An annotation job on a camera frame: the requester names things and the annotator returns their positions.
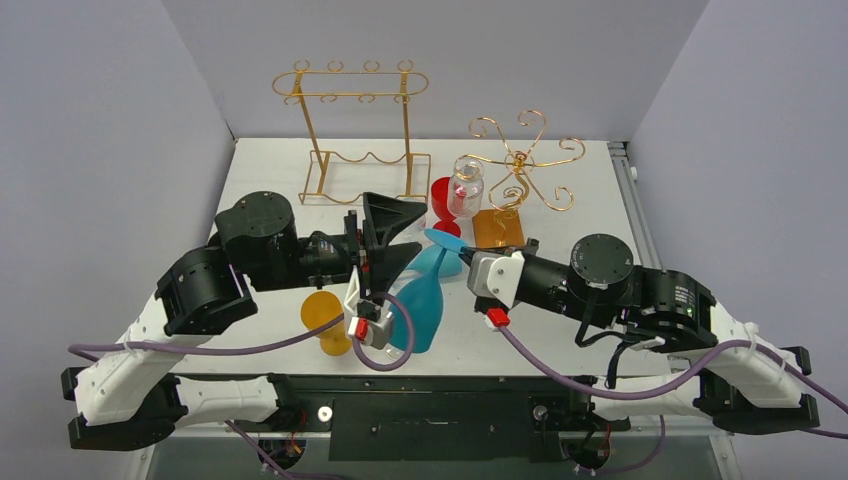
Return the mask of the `blue plastic goblet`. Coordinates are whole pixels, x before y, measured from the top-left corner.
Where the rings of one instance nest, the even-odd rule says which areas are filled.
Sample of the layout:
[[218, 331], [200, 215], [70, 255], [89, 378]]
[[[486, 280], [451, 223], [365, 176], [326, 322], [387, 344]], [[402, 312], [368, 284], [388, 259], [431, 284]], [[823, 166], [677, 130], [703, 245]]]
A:
[[[424, 234], [433, 241], [432, 245], [438, 245], [457, 255], [461, 248], [467, 245], [461, 238], [436, 229], [426, 229]], [[418, 276], [405, 283], [395, 294], [412, 320], [415, 335], [412, 351], [416, 354], [423, 354], [430, 349], [442, 321], [444, 295], [438, 270], [444, 255], [443, 251], [436, 265], [426, 274], [413, 271]]]
[[438, 245], [430, 245], [424, 248], [406, 266], [406, 269], [420, 274], [426, 274], [436, 265], [443, 251], [445, 255], [439, 266], [438, 276], [442, 278], [459, 275], [463, 270], [463, 263], [460, 261], [458, 255], [455, 252], [444, 250]]

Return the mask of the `gold hook rack wooden base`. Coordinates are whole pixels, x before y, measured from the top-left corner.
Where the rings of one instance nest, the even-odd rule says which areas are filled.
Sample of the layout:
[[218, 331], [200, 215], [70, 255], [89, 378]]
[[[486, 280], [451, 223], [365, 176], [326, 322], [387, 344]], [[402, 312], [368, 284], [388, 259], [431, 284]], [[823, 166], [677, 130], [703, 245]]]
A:
[[554, 212], [567, 212], [574, 207], [576, 198], [568, 186], [556, 185], [553, 190], [553, 200], [549, 200], [533, 181], [531, 174], [535, 170], [574, 163], [581, 160], [587, 152], [583, 140], [563, 137], [558, 140], [557, 146], [560, 150], [568, 153], [568, 156], [559, 160], [537, 163], [533, 153], [546, 133], [547, 117], [537, 110], [524, 110], [517, 115], [517, 122], [525, 128], [539, 127], [529, 147], [523, 150], [512, 148], [500, 124], [495, 119], [477, 117], [469, 122], [469, 132], [476, 139], [484, 139], [488, 135], [488, 127], [493, 127], [497, 133], [497, 138], [504, 147], [504, 158], [492, 160], [476, 154], [464, 154], [459, 157], [463, 161], [476, 161], [480, 164], [501, 166], [506, 170], [505, 176], [491, 186], [487, 193], [488, 202], [494, 209], [493, 222], [497, 226], [499, 234], [495, 240], [495, 247], [506, 247], [508, 245], [507, 236], [512, 232], [509, 223], [519, 219], [519, 210], [526, 203], [531, 193], [535, 194], [544, 206]]

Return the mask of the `clear patterned wine glass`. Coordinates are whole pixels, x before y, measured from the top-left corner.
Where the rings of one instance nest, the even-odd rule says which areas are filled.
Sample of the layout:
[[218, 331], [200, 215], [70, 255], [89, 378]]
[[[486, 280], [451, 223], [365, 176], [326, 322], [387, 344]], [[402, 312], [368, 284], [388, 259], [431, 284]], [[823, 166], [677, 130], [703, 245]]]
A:
[[458, 158], [448, 185], [447, 206], [457, 218], [471, 218], [481, 209], [484, 189], [482, 162], [472, 156]]

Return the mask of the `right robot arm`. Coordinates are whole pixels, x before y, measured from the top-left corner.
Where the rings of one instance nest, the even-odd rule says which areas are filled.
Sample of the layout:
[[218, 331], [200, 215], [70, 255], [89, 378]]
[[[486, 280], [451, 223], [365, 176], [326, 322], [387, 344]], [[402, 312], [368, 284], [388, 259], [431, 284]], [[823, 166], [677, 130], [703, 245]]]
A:
[[599, 418], [691, 416], [732, 433], [767, 435], [817, 428], [815, 398], [803, 381], [808, 351], [765, 341], [752, 322], [734, 319], [690, 275], [638, 265], [619, 238], [580, 239], [565, 263], [542, 258], [538, 244], [460, 250], [469, 268], [474, 308], [496, 330], [527, 304], [579, 324], [575, 343], [587, 348], [614, 338], [620, 351], [647, 350], [686, 360], [675, 374], [623, 378], [620, 354], [595, 383], [570, 381], [566, 418], [588, 427]]

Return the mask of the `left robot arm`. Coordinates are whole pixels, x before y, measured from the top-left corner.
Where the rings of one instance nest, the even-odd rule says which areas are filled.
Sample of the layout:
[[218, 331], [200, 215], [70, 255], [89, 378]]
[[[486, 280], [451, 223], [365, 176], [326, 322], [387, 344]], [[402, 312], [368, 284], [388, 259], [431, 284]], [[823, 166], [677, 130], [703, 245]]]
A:
[[389, 287], [421, 249], [396, 237], [427, 207], [374, 192], [362, 199], [362, 210], [348, 212], [336, 235], [300, 236], [290, 201], [272, 191], [247, 194], [219, 212], [209, 242], [165, 272], [115, 343], [72, 347], [90, 365], [61, 376], [63, 396], [77, 411], [70, 446], [134, 451], [196, 424], [241, 421], [275, 432], [306, 423], [304, 403], [283, 374], [200, 380], [174, 368], [188, 355], [226, 356], [210, 341], [256, 314], [257, 292], [346, 283], [356, 315], [380, 324]]

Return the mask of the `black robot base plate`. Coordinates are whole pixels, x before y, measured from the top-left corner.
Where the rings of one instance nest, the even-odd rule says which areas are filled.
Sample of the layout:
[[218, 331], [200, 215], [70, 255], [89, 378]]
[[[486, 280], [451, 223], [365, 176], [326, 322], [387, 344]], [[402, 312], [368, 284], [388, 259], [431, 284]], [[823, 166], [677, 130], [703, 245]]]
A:
[[594, 446], [607, 421], [588, 395], [547, 377], [274, 375], [281, 410], [250, 433], [325, 433], [331, 461], [554, 461], [559, 435]]

